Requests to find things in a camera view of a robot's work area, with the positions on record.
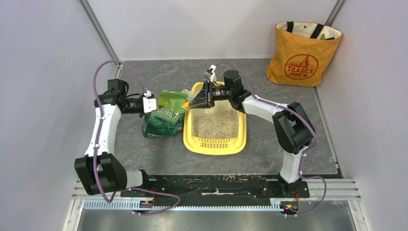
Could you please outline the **orange litter scoop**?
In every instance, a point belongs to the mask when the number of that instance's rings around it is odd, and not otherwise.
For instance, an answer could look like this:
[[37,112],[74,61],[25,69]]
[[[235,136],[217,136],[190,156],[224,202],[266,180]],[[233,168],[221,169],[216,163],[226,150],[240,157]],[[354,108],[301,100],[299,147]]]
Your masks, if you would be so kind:
[[181,107],[182,107],[182,108],[185,108],[186,110],[190,110],[191,107],[190,107],[189,103],[190,103],[190,102],[184,102],[184,103],[181,105]]

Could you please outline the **yellow litter box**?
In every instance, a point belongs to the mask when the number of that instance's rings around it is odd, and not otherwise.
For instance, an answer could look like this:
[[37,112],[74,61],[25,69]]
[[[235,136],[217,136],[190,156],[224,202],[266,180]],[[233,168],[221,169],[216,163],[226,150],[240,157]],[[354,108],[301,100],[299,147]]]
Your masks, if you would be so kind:
[[186,148],[192,152],[206,155],[229,155],[242,151],[247,139],[246,114],[236,111],[239,117],[239,132],[236,138],[230,139],[206,139],[192,135],[192,120],[195,116],[204,113],[233,110],[229,101],[216,101],[210,109],[191,109],[185,114],[183,142]]

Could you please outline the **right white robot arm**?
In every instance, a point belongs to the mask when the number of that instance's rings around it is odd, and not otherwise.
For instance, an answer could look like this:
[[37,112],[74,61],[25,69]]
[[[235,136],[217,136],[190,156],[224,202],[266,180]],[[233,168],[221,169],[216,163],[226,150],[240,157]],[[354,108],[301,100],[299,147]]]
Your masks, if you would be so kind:
[[298,102],[279,104],[257,96],[244,88],[237,70],[225,71],[223,78],[224,85],[221,86],[205,81],[198,94],[184,106],[207,109],[214,107],[216,101],[228,100],[233,109],[271,122],[284,150],[283,164],[274,190],[284,197],[301,190],[306,151],[316,140],[315,130],[302,105]]

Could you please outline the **aluminium rail frame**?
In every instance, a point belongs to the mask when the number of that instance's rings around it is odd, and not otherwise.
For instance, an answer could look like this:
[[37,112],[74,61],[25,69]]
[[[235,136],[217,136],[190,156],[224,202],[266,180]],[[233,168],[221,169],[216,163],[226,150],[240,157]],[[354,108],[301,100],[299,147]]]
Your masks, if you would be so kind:
[[[313,209],[317,203],[322,200],[320,206],[316,210],[312,210],[310,215],[329,215],[327,220],[318,218],[307,218],[308,214],[299,214],[291,217],[284,215],[284,204],[290,202],[288,198],[272,197],[265,202],[251,201],[249,205],[220,205],[217,202],[209,202],[205,205],[193,205],[187,199],[181,199],[180,203],[174,208],[168,206],[155,205],[147,208],[147,211],[158,211],[165,209],[166,212],[158,215],[152,215],[152,218],[157,218],[159,225],[164,224],[165,217],[170,217],[174,222],[182,222],[186,216],[196,215],[203,217],[205,215],[215,215],[217,218],[221,216],[237,216],[237,215],[253,215],[253,224],[257,222],[262,226],[273,227],[279,230],[283,229],[284,221],[296,221],[304,223],[308,226],[318,228],[319,224],[329,225],[334,221],[336,214],[346,215],[346,223],[350,224],[352,229],[356,231],[367,231],[369,226],[365,218],[365,214],[361,205],[361,196],[357,189],[357,185],[352,179],[328,179],[326,181],[327,189],[323,189],[324,184],[318,180],[308,180],[307,186],[309,190],[309,198],[300,198],[300,202],[304,205],[301,207],[303,212]],[[72,196],[70,207],[63,225],[64,231],[77,231],[82,225],[81,219],[84,217],[84,212],[87,210],[107,211],[113,215],[119,212],[125,212],[137,217],[137,211],[142,211],[144,208],[141,205],[142,199],[137,197],[117,197],[111,203],[104,201],[100,196],[89,196],[85,194],[83,187],[77,183]]]

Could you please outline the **grey litter pile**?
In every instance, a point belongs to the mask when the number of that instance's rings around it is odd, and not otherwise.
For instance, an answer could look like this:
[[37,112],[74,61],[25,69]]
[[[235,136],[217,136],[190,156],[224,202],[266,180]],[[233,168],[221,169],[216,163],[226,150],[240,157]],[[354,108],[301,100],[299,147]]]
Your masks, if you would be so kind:
[[226,110],[196,115],[192,120],[192,135],[206,139],[236,138],[239,117],[236,111]]

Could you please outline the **green litter bag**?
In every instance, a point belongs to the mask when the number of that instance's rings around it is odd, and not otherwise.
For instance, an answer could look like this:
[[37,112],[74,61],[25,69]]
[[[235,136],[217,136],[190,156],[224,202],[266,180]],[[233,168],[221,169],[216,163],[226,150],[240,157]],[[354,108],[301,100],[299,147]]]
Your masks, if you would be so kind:
[[189,90],[163,90],[158,97],[158,109],[144,116],[142,134],[146,138],[170,137],[183,129],[185,114],[182,105],[192,99]]

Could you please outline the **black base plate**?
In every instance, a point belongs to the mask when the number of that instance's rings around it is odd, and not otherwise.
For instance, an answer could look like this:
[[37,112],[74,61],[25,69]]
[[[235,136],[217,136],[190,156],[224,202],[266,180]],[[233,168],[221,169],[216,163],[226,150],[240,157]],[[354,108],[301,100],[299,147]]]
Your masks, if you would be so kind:
[[309,198],[307,182],[285,186],[278,175],[150,175],[143,189],[154,190],[156,206],[169,206],[180,198],[179,206],[269,205],[270,199]]

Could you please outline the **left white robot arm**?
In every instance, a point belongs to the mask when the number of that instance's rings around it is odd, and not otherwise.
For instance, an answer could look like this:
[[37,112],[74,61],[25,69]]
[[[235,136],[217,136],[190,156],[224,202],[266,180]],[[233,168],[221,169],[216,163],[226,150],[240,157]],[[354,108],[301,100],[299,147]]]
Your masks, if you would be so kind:
[[74,169],[88,195],[123,191],[127,188],[138,196],[150,193],[151,184],[143,179],[144,170],[127,171],[114,156],[115,136],[122,114],[144,113],[143,99],[127,96],[129,84],[110,79],[107,91],[94,101],[95,125],[84,157],[75,159]]

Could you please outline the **orange Trader Joe's bag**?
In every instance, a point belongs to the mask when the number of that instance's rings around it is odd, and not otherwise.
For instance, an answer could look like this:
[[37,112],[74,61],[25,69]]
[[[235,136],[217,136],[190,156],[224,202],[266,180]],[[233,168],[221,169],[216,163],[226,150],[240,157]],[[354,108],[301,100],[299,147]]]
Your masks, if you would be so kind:
[[266,67],[268,79],[280,85],[319,85],[342,37],[341,31],[319,23],[278,22],[274,56]]

